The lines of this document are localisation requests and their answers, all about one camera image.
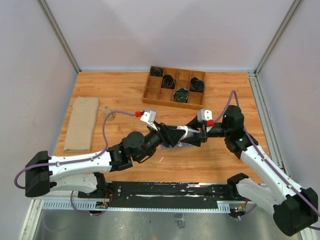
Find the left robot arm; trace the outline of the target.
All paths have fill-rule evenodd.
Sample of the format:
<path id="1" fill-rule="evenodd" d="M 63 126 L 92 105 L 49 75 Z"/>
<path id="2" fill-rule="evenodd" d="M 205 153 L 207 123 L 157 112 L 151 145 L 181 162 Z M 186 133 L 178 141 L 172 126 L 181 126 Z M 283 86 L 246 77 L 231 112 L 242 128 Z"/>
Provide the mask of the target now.
<path id="1" fill-rule="evenodd" d="M 123 171 L 151 158 L 158 146 L 174 147 L 187 135 L 187 127 L 160 123 L 147 135 L 133 131 L 119 144 L 101 152 L 75 156 L 49 156 L 39 151 L 25 166 L 25 196 L 41 197 L 51 191 L 67 190 L 93 194 L 107 193 L 102 173 Z"/>

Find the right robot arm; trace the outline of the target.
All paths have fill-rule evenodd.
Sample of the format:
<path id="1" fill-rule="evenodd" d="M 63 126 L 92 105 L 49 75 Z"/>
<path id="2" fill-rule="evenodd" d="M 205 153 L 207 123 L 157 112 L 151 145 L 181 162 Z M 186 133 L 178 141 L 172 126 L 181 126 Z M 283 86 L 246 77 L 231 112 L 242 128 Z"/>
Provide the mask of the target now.
<path id="1" fill-rule="evenodd" d="M 199 147 L 208 138 L 223 137 L 227 149 L 265 183 L 261 186 L 239 173 L 228 179 L 227 196 L 232 200 L 243 197 L 253 201 L 272 215 L 276 226 L 287 236 L 311 228 L 320 216 L 318 194 L 311 187 L 303 188 L 268 157 L 244 127 L 240 107 L 229 105 L 221 117 L 221 122 L 214 122 L 210 110 L 199 110 L 192 121 L 178 127 L 185 132 L 181 141 Z"/>

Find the blue weekly pill organizer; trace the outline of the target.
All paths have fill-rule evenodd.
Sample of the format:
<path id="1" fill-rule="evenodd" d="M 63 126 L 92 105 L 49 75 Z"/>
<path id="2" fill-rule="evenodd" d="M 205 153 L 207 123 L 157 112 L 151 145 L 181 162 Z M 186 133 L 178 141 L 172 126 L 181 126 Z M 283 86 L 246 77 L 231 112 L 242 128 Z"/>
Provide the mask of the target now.
<path id="1" fill-rule="evenodd" d="M 184 142 L 179 142 L 178 144 L 176 144 L 174 147 L 172 146 L 168 146 L 168 147 L 165 147 L 163 145 L 160 145 L 160 148 L 162 150 L 169 150 L 169 149 L 179 149 L 179 148 L 186 148 L 186 147 L 190 147 L 191 145 L 188 144 L 188 143 L 184 143 Z"/>

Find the white pill bottle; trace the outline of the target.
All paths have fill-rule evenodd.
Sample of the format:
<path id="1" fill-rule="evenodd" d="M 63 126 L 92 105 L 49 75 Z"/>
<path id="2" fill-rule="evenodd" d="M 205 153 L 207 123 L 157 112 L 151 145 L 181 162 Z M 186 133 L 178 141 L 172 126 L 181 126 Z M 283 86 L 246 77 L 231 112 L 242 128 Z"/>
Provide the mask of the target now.
<path id="1" fill-rule="evenodd" d="M 177 127 L 177 129 L 178 129 L 178 130 L 184 130 L 184 131 L 185 131 L 184 135 L 181 137 L 181 140 L 184 140 L 184 139 L 186 139 L 186 138 L 193 137 L 193 136 L 195 136 L 196 134 L 200 133 L 199 130 L 193 129 L 193 128 L 191 128 L 191 127 L 189 127 L 189 126 L 186 126 L 186 125 L 183 125 L 183 126 L 180 125 L 180 126 Z"/>

